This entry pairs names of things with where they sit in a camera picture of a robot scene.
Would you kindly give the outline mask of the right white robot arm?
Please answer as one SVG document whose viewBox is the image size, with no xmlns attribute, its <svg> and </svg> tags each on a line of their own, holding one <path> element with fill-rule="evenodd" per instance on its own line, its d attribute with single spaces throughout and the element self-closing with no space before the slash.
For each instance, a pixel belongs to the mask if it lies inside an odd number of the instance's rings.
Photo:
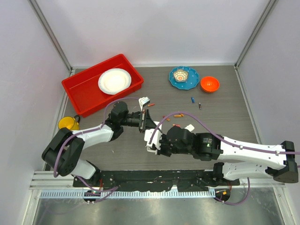
<svg viewBox="0 0 300 225">
<path fill-rule="evenodd" d="M 299 181 L 296 151 L 291 141 L 262 145 L 210 132 L 194 134 L 174 126 L 167 134 L 155 129 L 149 143 L 158 155 L 186 154 L 201 161 L 216 160 L 211 178 L 217 185 L 240 178 L 272 178 L 290 184 Z"/>
</svg>

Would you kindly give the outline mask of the white remote battery cover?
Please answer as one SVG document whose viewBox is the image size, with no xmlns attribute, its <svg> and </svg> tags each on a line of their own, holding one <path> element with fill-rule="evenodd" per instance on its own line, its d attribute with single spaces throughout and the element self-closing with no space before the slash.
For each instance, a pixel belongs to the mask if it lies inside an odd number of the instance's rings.
<svg viewBox="0 0 300 225">
<path fill-rule="evenodd" d="M 189 124 L 185 127 L 185 129 L 188 130 L 189 132 L 192 132 L 195 129 L 195 127 L 192 124 Z"/>
</svg>

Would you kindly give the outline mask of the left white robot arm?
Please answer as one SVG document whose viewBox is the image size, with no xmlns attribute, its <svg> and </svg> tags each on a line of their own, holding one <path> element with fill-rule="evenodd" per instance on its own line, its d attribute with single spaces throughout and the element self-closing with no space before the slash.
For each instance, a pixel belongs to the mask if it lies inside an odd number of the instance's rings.
<svg viewBox="0 0 300 225">
<path fill-rule="evenodd" d="M 157 151 L 162 131 L 149 111 L 142 109 L 130 113 L 125 102 L 115 101 L 102 124 L 77 131 L 66 127 L 59 129 L 42 153 L 42 159 L 53 168 L 54 177 L 73 175 L 89 187 L 95 187 L 100 182 L 101 171 L 91 162 L 81 160 L 80 155 L 90 146 L 116 140 L 123 133 L 124 126 L 138 128 L 144 134 L 147 149 Z"/>
</svg>

